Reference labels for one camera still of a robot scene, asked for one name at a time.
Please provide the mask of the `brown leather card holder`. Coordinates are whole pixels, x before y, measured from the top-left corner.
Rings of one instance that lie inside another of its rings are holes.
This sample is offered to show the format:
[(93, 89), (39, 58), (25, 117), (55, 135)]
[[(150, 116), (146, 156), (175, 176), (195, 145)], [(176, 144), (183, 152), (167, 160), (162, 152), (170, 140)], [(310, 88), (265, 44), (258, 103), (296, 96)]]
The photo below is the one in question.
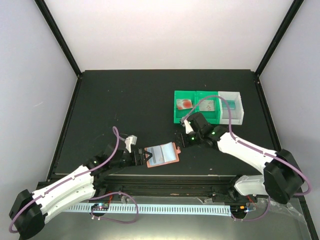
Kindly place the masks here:
[(180, 147), (177, 147), (174, 142), (168, 142), (166, 144), (161, 144), (159, 146), (161, 146), (161, 149), (163, 152), (164, 163), (156, 165), (156, 166), (150, 166), (149, 161), (148, 161), (148, 163), (147, 163), (148, 168), (159, 167), (159, 166), (163, 166), (163, 165), (167, 165), (167, 164), (177, 163), (180, 161), (179, 154), (181, 153), (181, 149), (180, 149)]

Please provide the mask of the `white flower card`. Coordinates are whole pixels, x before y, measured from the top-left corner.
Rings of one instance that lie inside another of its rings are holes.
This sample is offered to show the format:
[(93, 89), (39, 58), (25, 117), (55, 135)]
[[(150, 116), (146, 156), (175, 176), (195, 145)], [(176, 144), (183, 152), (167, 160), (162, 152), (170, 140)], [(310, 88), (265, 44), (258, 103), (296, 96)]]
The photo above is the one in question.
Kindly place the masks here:
[(214, 112), (215, 111), (215, 101), (212, 99), (203, 100), (199, 106), (200, 112)]

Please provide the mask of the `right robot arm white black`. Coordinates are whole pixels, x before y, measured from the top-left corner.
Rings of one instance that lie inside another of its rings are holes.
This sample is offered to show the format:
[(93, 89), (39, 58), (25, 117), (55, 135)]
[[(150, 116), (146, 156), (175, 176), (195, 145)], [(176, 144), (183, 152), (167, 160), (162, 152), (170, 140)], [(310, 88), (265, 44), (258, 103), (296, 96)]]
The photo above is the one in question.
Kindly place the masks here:
[(287, 204), (305, 182), (294, 156), (286, 149), (274, 151), (257, 146), (224, 126), (210, 124), (199, 112), (183, 117), (180, 123), (185, 129), (181, 135), (184, 147), (206, 144), (259, 172), (242, 175), (228, 187), (228, 198), (234, 202), (248, 195), (265, 195), (277, 203)]

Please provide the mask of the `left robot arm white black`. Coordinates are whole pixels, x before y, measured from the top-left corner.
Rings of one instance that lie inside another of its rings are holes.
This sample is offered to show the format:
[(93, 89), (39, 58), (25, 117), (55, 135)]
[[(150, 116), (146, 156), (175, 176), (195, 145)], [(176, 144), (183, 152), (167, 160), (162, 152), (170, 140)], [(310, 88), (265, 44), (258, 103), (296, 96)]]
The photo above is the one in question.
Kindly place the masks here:
[(124, 168), (142, 166), (152, 157), (146, 149), (132, 147), (105, 151), (60, 180), (41, 189), (21, 191), (9, 211), (9, 231), (28, 240), (37, 235), (56, 215), (81, 201), (103, 199), (108, 192), (105, 177)]

